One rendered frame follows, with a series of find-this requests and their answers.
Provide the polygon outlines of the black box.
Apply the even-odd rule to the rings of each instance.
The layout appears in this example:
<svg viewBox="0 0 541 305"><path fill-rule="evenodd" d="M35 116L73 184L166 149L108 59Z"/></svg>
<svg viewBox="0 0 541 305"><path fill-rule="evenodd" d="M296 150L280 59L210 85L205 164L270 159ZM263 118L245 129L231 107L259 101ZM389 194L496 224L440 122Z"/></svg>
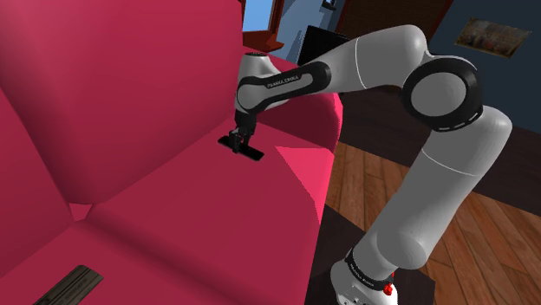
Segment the black box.
<svg viewBox="0 0 541 305"><path fill-rule="evenodd" d="M302 66L348 41L349 38L345 35L309 25L305 31L297 65Z"/></svg>

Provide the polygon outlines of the framed wall picture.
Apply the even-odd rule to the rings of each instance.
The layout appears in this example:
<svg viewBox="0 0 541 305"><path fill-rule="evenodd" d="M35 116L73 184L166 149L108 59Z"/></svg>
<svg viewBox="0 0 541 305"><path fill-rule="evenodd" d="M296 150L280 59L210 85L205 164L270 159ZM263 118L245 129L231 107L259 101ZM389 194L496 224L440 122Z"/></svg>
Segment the framed wall picture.
<svg viewBox="0 0 541 305"><path fill-rule="evenodd" d="M490 55L511 58L530 34L529 30L471 17L454 44Z"/></svg>

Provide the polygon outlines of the window with red-brown frame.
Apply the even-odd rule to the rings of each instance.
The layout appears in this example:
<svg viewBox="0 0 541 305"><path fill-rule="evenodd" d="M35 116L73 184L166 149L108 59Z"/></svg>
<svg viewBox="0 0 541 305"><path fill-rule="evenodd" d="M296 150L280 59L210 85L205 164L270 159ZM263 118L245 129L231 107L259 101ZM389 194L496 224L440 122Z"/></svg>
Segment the window with red-brown frame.
<svg viewBox="0 0 541 305"><path fill-rule="evenodd" d="M277 39L284 0L238 0L243 17L245 47L269 53L284 44Z"/></svg>

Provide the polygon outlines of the black flat phone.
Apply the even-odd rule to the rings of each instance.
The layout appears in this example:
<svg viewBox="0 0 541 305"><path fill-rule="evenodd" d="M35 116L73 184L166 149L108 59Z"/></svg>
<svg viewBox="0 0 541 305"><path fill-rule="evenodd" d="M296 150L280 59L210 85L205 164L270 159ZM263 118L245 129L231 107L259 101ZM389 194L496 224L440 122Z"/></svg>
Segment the black flat phone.
<svg viewBox="0 0 541 305"><path fill-rule="evenodd" d="M255 160L255 161L259 161L264 156L263 152L259 151L256 148L253 148L253 147L251 147L249 145L246 145L237 136L230 136L230 135L222 136L218 140L218 143L223 145L223 146L228 147L234 153L242 154L245 157L247 157L249 159L252 159L252 160Z"/></svg>

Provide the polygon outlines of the dark grey ribbed remote control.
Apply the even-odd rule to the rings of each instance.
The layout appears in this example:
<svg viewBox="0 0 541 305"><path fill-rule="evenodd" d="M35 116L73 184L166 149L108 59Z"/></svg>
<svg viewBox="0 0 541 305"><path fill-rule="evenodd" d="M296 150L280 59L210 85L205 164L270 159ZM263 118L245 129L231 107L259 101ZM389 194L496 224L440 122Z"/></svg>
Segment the dark grey ribbed remote control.
<svg viewBox="0 0 541 305"><path fill-rule="evenodd" d="M102 280L93 269L78 265L33 305L78 305Z"/></svg>

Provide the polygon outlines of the red sofa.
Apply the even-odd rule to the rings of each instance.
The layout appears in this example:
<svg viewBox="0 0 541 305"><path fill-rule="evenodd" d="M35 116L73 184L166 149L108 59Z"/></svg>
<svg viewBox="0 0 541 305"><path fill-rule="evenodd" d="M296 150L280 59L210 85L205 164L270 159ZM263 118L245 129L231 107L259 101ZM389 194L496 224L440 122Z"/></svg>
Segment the red sofa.
<svg viewBox="0 0 541 305"><path fill-rule="evenodd" d="M0 0L0 305L303 305L336 94L234 128L239 0Z"/></svg>

